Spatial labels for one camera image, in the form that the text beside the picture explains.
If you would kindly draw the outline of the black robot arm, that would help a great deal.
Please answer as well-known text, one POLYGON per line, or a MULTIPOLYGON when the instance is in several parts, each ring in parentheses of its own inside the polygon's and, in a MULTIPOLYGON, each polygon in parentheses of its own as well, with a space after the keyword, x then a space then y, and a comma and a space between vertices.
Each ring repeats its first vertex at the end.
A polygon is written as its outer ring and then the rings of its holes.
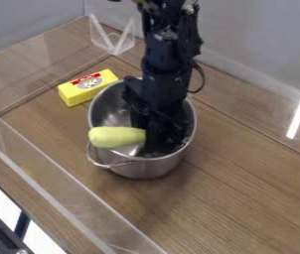
POLYGON ((146 131, 144 151, 176 149, 191 123, 183 103, 191 74, 201 67, 195 56, 203 40, 198 31, 198 0, 131 0, 142 16, 144 55, 142 76, 123 79, 122 98, 130 106, 131 126, 146 131))

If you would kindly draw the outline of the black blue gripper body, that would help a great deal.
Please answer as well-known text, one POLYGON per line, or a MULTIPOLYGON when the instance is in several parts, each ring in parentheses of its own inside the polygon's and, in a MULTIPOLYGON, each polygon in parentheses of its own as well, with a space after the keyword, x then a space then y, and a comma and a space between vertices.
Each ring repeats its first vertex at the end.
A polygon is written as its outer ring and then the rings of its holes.
POLYGON ((147 105, 148 120, 183 120, 194 62, 193 31, 180 25, 154 25, 144 30, 144 43, 142 76, 124 78, 122 97, 128 106, 135 102, 147 105))

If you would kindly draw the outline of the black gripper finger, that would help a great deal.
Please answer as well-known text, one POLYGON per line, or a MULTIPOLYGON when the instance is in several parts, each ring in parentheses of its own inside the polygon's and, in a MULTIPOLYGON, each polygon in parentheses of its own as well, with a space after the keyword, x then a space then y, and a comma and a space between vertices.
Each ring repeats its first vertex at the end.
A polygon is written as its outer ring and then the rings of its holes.
POLYGON ((130 106, 131 126, 139 129, 147 128, 148 123, 148 107, 143 102, 135 102, 130 106))
POLYGON ((174 152, 184 145, 190 130, 187 120, 168 121, 151 117, 146 127, 144 152, 155 155, 174 152))

